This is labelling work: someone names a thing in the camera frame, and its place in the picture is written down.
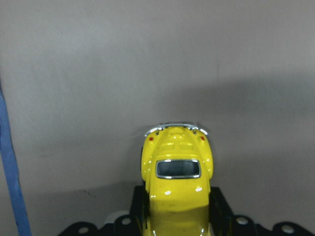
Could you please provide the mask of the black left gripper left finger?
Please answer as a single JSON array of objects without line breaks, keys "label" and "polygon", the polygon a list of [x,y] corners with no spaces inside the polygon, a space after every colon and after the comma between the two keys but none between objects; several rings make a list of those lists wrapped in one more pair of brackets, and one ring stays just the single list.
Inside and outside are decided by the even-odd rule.
[{"label": "black left gripper left finger", "polygon": [[145,186],[140,185],[134,188],[129,218],[131,220],[132,236],[150,236],[150,211],[149,197],[145,190]]}]

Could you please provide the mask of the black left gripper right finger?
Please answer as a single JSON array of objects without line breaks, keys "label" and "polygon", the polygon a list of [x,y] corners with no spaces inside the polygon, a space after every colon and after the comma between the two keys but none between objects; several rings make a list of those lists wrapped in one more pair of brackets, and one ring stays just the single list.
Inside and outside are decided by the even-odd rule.
[{"label": "black left gripper right finger", "polygon": [[211,187],[210,224],[215,236],[232,236],[234,213],[219,187]]}]

